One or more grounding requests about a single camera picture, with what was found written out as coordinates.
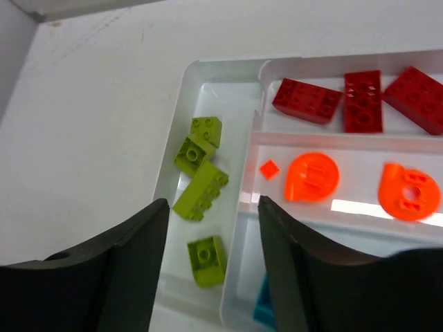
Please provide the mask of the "lime sloped lego brick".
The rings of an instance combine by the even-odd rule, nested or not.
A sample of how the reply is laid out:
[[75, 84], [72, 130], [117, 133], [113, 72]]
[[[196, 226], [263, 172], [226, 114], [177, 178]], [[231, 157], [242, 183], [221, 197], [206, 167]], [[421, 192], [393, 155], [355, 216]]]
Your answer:
[[204, 161], [211, 161], [216, 148], [197, 133], [188, 134], [181, 145], [174, 164], [185, 174], [193, 177]]

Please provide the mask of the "long lime green lego brick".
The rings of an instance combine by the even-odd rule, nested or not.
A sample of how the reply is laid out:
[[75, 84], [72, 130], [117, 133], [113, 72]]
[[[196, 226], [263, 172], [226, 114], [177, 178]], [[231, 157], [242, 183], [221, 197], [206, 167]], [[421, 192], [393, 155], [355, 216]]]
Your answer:
[[205, 161], [172, 209], [182, 219], [201, 221], [204, 212], [212, 206], [212, 201], [220, 195], [221, 188], [226, 186], [228, 181], [228, 174], [211, 162]]

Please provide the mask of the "red sloped lego brick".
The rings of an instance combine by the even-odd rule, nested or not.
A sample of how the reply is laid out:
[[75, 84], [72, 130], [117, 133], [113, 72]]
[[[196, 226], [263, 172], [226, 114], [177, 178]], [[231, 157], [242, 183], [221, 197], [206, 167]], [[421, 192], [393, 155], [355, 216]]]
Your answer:
[[385, 89], [383, 100], [430, 135], [442, 135], [442, 83], [414, 66]]

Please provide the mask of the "orange ring lego piece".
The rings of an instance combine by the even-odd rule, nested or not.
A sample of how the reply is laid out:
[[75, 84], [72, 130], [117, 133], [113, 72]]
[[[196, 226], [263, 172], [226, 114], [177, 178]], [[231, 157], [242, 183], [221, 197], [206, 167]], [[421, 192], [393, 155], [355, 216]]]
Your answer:
[[287, 201], [323, 201], [336, 191], [340, 177], [338, 165], [329, 155], [317, 151], [301, 154], [287, 170], [283, 197]]

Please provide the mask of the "orange curved lego piece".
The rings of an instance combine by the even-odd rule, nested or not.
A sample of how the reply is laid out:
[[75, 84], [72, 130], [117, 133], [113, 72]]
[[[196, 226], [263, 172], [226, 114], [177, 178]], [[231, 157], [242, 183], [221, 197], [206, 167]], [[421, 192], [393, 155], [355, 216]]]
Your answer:
[[441, 200], [440, 187], [428, 174], [398, 163], [383, 165], [378, 201], [393, 218], [421, 221], [437, 212]]

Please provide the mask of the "lime curved lego brick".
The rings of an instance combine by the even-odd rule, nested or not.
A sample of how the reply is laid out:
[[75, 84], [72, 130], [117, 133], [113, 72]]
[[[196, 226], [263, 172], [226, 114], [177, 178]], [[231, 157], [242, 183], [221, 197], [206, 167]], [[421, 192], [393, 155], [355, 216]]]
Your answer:
[[197, 285], [207, 288], [223, 284], [227, 256], [222, 238], [217, 235], [187, 243], [192, 275]]

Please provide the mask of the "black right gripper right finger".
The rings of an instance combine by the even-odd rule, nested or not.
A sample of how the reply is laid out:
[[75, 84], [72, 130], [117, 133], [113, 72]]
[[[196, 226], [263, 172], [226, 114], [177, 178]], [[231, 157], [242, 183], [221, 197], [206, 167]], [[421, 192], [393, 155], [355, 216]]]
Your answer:
[[278, 331], [441, 331], [442, 250], [386, 258], [339, 244], [276, 202], [258, 203]]

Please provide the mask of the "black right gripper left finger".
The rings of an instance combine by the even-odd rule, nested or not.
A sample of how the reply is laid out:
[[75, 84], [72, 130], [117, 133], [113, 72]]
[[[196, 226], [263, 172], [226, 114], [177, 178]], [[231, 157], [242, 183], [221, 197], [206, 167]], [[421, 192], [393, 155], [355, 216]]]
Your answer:
[[44, 260], [2, 266], [1, 330], [147, 331], [169, 215], [157, 199]]

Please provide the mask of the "small orange lego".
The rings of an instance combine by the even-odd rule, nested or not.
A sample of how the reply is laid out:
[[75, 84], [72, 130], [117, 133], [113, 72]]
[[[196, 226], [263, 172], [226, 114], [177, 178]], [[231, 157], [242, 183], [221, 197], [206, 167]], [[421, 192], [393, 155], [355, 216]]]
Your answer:
[[260, 166], [260, 173], [266, 180], [271, 180], [276, 174], [280, 172], [280, 168], [272, 159], [268, 159]]

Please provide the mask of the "teal curved lego brick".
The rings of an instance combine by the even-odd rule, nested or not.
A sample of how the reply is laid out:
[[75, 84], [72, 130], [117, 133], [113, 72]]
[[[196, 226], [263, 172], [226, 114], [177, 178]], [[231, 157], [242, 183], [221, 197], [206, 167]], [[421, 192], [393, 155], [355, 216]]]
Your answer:
[[267, 275], [264, 276], [260, 292], [257, 296], [255, 308], [253, 310], [253, 319], [267, 328], [270, 328], [272, 331], [276, 331], [275, 315], [273, 312]]

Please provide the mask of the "red curved lego brick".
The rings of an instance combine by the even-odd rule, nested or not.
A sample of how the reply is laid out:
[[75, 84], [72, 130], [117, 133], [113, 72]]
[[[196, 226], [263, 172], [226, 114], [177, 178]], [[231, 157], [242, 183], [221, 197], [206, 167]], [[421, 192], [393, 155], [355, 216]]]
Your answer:
[[281, 113], [318, 125], [328, 125], [343, 93], [340, 91], [284, 78], [272, 105]]

